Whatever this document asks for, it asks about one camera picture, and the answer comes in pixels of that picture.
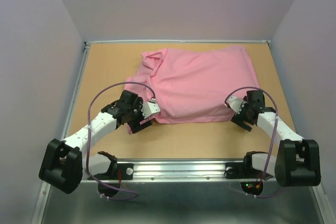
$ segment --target pink cloth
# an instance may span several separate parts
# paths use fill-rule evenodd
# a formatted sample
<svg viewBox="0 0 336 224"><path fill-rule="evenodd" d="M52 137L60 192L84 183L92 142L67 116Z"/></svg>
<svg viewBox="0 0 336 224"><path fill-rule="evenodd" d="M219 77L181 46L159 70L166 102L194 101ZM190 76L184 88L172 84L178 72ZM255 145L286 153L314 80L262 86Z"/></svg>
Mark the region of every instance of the pink cloth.
<svg viewBox="0 0 336 224"><path fill-rule="evenodd" d="M206 123L228 121L233 111L224 107L224 99L243 86L259 87L252 62L242 46L230 46L210 52L190 52L166 48L142 53L142 63L127 81L152 87L161 112L159 123ZM135 84L125 89L152 97L150 90ZM246 90L238 91L244 97Z"/></svg>

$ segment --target wooden table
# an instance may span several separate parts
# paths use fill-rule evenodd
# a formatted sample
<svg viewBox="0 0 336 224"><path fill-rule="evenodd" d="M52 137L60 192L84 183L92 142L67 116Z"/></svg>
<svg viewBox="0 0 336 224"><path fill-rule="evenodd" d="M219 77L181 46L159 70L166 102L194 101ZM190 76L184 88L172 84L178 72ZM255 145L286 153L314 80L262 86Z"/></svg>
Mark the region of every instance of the wooden table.
<svg viewBox="0 0 336 224"><path fill-rule="evenodd" d="M93 44L91 45L78 94L70 134L87 124L87 108L103 88L135 74L140 53L166 47L190 51L221 49L232 44ZM241 44L253 62L261 88L276 100L279 115L292 129L294 125L267 44ZM96 101L92 117L117 100L123 86L115 87ZM126 126L107 135L91 153L106 151L118 158L242 158L248 151L268 151L270 138L261 129L247 132L232 122L158 124L128 134Z"/></svg>

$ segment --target robotic arm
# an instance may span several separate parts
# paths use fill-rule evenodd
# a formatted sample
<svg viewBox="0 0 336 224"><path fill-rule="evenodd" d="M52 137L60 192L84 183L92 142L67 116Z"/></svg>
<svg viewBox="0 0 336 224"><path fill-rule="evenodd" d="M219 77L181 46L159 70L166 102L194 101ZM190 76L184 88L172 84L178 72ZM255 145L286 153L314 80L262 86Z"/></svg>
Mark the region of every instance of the robotic arm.
<svg viewBox="0 0 336 224"><path fill-rule="evenodd" d="M159 112L155 99L143 103L137 94L124 90L120 99L105 106L90 125L62 141L53 139L48 144L39 178L67 194L73 192L82 179L89 177L83 169L86 159L82 159L88 148L88 127L91 128L92 147L122 124L127 123L132 133L147 128L152 121L142 122ZM106 152L90 157L91 174L113 174L116 170L116 157Z"/></svg>
<svg viewBox="0 0 336 224"><path fill-rule="evenodd" d="M265 107L264 94L260 90L247 91L244 99L231 96L227 107L235 111L232 122L251 131L245 124L257 125L272 137L276 114L273 108ZM280 186L318 186L321 182L319 145L315 140L306 140L295 133L279 117L275 135L279 146L277 157L271 156L267 174L276 178ZM231 170L228 178L248 178L256 171L263 171L267 153L249 152L240 168Z"/></svg>

